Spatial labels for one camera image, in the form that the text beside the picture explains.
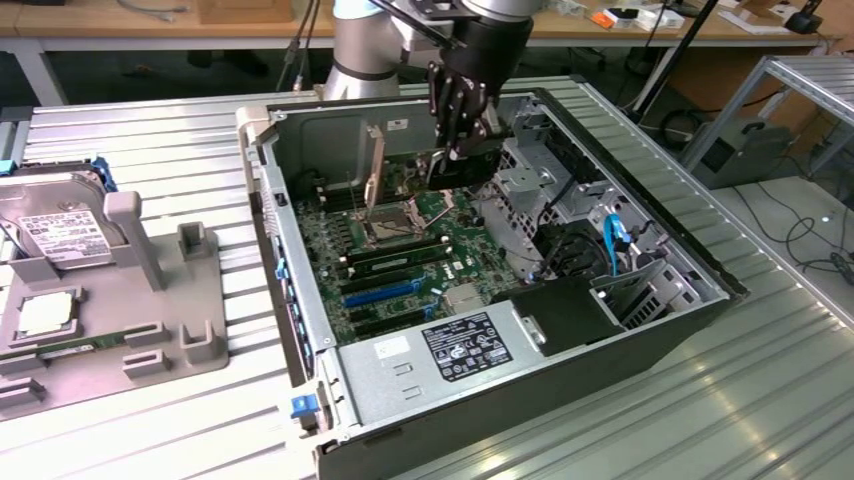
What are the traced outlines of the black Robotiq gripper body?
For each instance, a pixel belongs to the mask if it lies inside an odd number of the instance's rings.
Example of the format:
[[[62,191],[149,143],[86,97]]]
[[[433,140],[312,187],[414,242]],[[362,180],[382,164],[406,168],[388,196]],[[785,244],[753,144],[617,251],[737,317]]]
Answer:
[[[457,46],[442,50],[442,64],[453,74],[499,93],[524,52],[532,31],[531,18],[503,22],[488,18],[456,22],[452,39]]]

